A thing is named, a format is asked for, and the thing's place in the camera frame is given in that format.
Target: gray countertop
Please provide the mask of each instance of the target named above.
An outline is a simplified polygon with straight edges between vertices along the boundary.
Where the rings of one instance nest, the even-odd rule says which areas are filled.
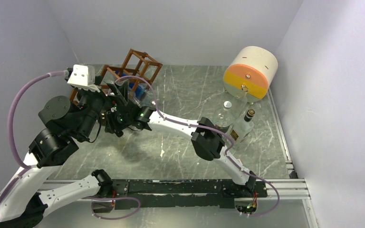
[[[100,72],[102,65],[94,66]],[[153,83],[160,109],[185,119],[211,118],[230,96],[223,89],[225,70],[225,66],[163,66]],[[110,79],[107,73],[105,80]],[[255,127],[232,154],[263,178],[288,178],[269,97],[248,107],[256,112]],[[96,125],[91,138],[97,129]],[[102,129],[95,143],[78,145],[80,149],[50,179],[81,179],[95,169],[104,169],[113,179],[229,178],[214,162],[199,158],[190,141],[168,133],[125,129],[118,138]]]

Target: white wall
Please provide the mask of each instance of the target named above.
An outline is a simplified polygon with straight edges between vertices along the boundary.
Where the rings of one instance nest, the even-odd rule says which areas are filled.
[[[365,1],[305,0],[272,92],[322,228],[365,227]]]
[[[76,63],[64,31],[45,0],[0,0],[0,190],[19,167],[9,150],[6,119],[13,97],[29,80]],[[15,113],[15,140],[23,157],[44,129],[38,112],[46,101],[68,95],[63,78],[32,86]]]
[[[275,51],[303,0],[48,0],[82,63],[121,64],[129,48],[163,64],[229,65]]]

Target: white arm segment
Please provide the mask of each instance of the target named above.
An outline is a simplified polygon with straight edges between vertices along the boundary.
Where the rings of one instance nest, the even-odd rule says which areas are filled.
[[[197,125],[197,120],[186,120],[176,116],[168,115],[161,112],[164,117],[170,118],[172,120],[177,120],[179,122]],[[188,127],[178,123],[173,123],[168,120],[163,119],[156,111],[150,115],[150,121],[147,123],[150,129],[154,131],[167,132],[176,134],[183,137],[186,140],[191,140],[192,133],[195,132],[196,127]]]
[[[88,175],[82,180],[73,182],[64,187],[42,191],[39,197],[43,204],[48,205],[43,216],[46,217],[58,208],[78,199],[96,195],[99,190],[100,186],[98,185],[96,177]]]
[[[0,222],[11,220],[19,217],[26,209],[31,197],[36,193],[36,191],[41,187],[44,181],[60,166],[42,167],[37,168],[37,160],[34,154],[27,153],[24,163],[26,165],[32,166],[20,180],[18,180],[12,190],[7,194],[6,198],[0,203]],[[10,179],[8,184],[12,179],[18,176],[18,173],[24,170],[20,167],[16,174]]]
[[[245,185],[248,181],[249,175],[243,173],[242,171],[250,172],[250,170],[245,168],[239,160],[237,160],[229,151],[227,151],[227,155],[240,166],[240,169],[234,165],[234,163],[224,154],[226,149],[227,147],[224,146],[220,153],[221,157],[215,158],[213,160],[231,176],[231,179],[234,183]]]

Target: cylindrical container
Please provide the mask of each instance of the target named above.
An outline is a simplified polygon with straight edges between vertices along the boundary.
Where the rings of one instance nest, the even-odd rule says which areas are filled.
[[[225,89],[235,96],[245,86],[248,88],[248,102],[262,99],[269,89],[278,61],[269,51],[256,47],[245,47],[223,76]]]

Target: clear plastic bottle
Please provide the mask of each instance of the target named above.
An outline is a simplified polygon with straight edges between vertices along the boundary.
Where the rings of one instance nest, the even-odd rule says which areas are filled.
[[[251,121],[254,115],[255,111],[250,109],[244,118],[239,117],[233,122],[230,136],[235,141],[234,146],[238,146],[254,128],[254,122]]]
[[[231,102],[225,101],[223,107],[216,109],[212,118],[212,123],[219,131],[229,134],[233,121],[234,117],[231,114]]]

